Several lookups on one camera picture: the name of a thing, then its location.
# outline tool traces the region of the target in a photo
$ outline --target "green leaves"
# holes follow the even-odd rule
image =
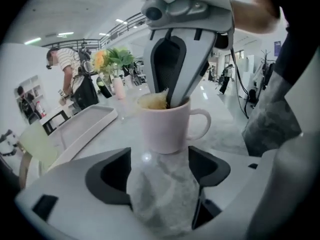
[[[119,67],[130,65],[134,61],[134,56],[129,50],[117,48],[108,49],[108,55],[111,62],[116,63]]]
[[[121,59],[119,59],[119,58],[110,57],[110,60],[111,60],[113,63],[116,63],[119,67],[122,67],[122,66],[123,66],[123,62],[122,62]]]

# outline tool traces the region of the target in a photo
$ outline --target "flower vase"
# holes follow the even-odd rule
[[[128,87],[128,89],[132,89],[134,86],[132,84],[131,75],[127,75],[124,77],[125,85]]]
[[[122,83],[121,77],[115,77],[113,79],[113,88],[114,88],[115,96],[119,100],[122,100],[126,97],[126,92],[125,92],[124,84]]]

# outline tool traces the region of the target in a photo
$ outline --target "blue sign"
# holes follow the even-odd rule
[[[281,50],[281,41],[274,42],[274,56],[279,56]]]

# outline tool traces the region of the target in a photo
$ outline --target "yellow flower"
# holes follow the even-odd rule
[[[105,62],[104,56],[106,55],[105,50],[100,50],[94,55],[94,68],[99,70]]]

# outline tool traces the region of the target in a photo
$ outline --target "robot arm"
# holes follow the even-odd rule
[[[168,88],[167,103],[178,107],[204,76],[212,49],[233,45],[231,0],[145,0],[141,12],[151,30],[143,54],[150,91]]]

